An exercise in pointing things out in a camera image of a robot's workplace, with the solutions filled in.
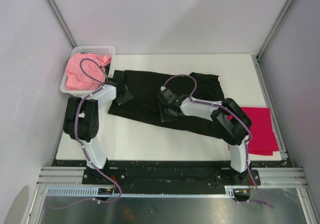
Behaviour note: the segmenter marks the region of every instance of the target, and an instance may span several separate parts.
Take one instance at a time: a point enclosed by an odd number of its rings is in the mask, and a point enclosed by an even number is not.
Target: white basket
[[[75,47],[71,54],[70,57],[72,57],[75,53],[93,53],[97,55],[109,55],[112,57],[111,59],[111,64],[113,63],[113,56],[115,55],[116,49],[113,46],[110,45],[86,45],[86,46],[78,46]],[[67,90],[66,83],[68,80],[67,73],[64,72],[64,75],[62,77],[62,81],[60,84],[60,91],[62,93],[69,93],[73,96],[76,97],[82,97],[84,95],[88,95],[92,93],[93,90]]]

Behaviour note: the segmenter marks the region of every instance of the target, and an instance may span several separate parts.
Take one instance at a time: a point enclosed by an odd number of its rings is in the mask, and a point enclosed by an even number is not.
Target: pink towel
[[[87,77],[80,69],[80,61],[84,58],[90,58],[97,62],[100,67],[104,67],[111,62],[109,55],[100,56],[93,53],[76,53],[73,55],[66,65],[66,81],[67,90],[95,90],[99,87],[99,83]],[[101,72],[99,67],[92,61],[85,60],[82,63],[84,71],[93,78],[104,82],[106,76]]]

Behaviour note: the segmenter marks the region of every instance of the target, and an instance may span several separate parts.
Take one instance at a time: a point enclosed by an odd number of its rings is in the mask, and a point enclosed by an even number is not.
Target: red cloth
[[[242,110],[252,121],[250,131],[253,139],[248,145],[249,153],[272,156],[274,151],[279,151],[276,136],[272,129],[270,109],[242,107]]]

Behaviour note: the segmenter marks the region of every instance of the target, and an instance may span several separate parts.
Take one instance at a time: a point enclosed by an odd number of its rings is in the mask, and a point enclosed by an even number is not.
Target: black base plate
[[[226,185],[236,186],[228,168],[186,165],[185,162],[174,162],[174,167],[149,163],[148,166],[132,165],[126,167],[111,167],[106,169],[109,177],[114,176],[127,194],[168,194],[168,195],[210,195],[225,194]],[[260,185],[259,173],[252,170],[252,175]],[[111,185],[96,170],[86,168],[82,179],[87,185]],[[244,181],[238,186],[248,186]]]

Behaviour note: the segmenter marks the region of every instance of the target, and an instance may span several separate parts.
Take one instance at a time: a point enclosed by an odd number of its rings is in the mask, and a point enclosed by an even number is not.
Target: metal floor
[[[296,189],[261,190],[274,206],[236,204],[216,198],[121,198],[111,204],[85,201],[65,210],[44,205],[42,224],[304,224]],[[54,207],[83,198],[47,197]],[[251,199],[259,199],[253,191]]]

